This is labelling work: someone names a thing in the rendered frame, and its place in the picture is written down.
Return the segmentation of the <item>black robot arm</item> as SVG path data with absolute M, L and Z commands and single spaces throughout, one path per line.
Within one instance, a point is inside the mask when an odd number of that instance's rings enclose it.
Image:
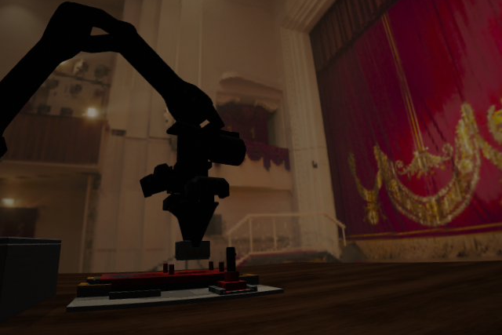
M 107 35 L 90 35 L 93 27 Z M 222 130 L 224 123 L 212 100 L 197 86 L 181 79 L 138 35 L 136 28 L 116 20 L 102 9 L 75 2 L 63 2 L 54 12 L 41 40 L 0 81 L 0 158 L 7 150 L 2 136 L 35 91 L 63 61 L 81 51 L 121 53 L 161 94 L 168 112 L 175 118 L 166 133 L 177 136 L 177 156 L 204 155 L 211 162 L 239 166 L 246 146 L 239 133 Z M 205 120 L 209 123 L 201 127 Z M 161 164 L 140 180 L 144 197 L 186 183 L 183 166 Z

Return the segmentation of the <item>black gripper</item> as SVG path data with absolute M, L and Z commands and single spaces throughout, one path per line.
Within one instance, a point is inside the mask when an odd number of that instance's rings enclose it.
M 180 182 L 179 189 L 173 187 L 173 193 L 177 194 L 170 194 L 163 201 L 162 210 L 178 218 L 183 240 L 199 247 L 219 204 L 214 202 L 214 195 L 221 199 L 228 197 L 229 183 L 224 178 L 208 177 L 212 162 L 204 155 L 180 155 L 176 162 L 183 166 L 186 183 Z

